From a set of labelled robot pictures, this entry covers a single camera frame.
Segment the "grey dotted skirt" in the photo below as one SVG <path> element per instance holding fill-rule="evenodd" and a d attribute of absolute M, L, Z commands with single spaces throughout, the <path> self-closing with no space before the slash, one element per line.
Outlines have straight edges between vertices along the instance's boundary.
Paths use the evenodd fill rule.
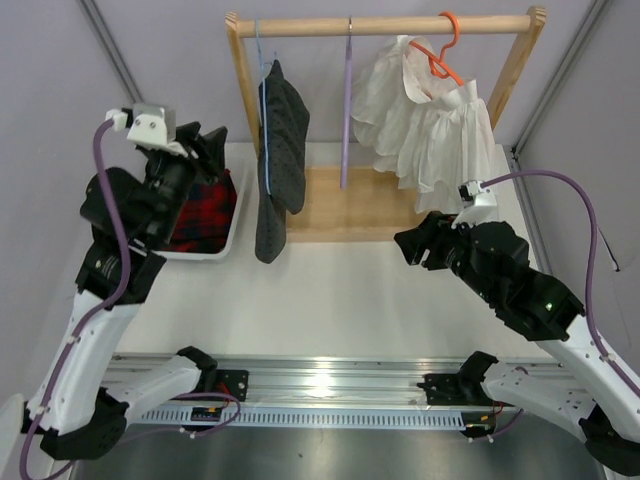
<path fill-rule="evenodd" d="M 260 128 L 258 157 L 259 207 L 255 256 L 266 264 L 282 252 L 287 219 L 299 214 L 306 198 L 306 139 L 310 114 L 294 86 L 275 60 L 266 80 L 272 195 L 265 190 L 264 147 Z"/>

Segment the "light blue wire hanger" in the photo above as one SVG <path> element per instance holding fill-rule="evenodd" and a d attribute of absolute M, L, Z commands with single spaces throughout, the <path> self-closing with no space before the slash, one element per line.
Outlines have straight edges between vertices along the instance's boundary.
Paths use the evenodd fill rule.
<path fill-rule="evenodd" d="M 258 61 L 260 63 L 262 93 L 261 99 L 261 120 L 262 120 L 262 135 L 263 135 L 263 147 L 264 147 L 264 175 L 265 175 L 265 190 L 268 196 L 272 195 L 271 187 L 271 171 L 270 171 L 270 148 L 269 148 L 269 123 L 268 123 L 268 102 L 267 102 L 267 84 L 266 80 L 271 72 L 273 61 L 277 59 L 277 54 L 274 54 L 269 60 L 265 59 L 261 43 L 260 33 L 260 21 L 257 17 L 255 19 L 255 41 L 257 48 Z"/>

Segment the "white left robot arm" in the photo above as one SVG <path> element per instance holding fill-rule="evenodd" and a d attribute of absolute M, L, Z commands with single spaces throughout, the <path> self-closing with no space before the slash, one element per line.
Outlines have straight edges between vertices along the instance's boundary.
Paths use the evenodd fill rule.
<path fill-rule="evenodd" d="M 227 131 L 202 133 L 196 122 L 180 126 L 177 150 L 146 147 L 145 176 L 106 167 L 104 122 L 92 141 L 96 174 L 81 216 L 93 241 L 75 284 L 72 314 L 43 385 L 24 407 L 28 441 L 56 460 L 95 460 L 108 453 L 130 423 L 173 399 L 204 400 L 217 387 L 217 362 L 193 347 L 122 387 L 107 388 L 104 374 L 131 321 L 165 265 L 162 250 L 192 186 L 217 181 L 225 169 Z"/>

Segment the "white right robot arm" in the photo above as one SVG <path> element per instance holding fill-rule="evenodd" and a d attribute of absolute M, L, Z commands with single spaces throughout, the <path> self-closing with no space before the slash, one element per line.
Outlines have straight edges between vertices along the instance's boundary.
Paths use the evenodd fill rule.
<path fill-rule="evenodd" d="M 506 222 L 456 225 L 431 212 L 394 240 L 410 265 L 450 270 L 504 325 L 567 368 L 573 393 L 473 353 L 458 371 L 456 389 L 468 403 L 485 397 L 523 409 L 573 435 L 608 469 L 639 473 L 639 399 L 589 339 L 586 309 L 558 279 L 530 266 L 529 245 Z"/>

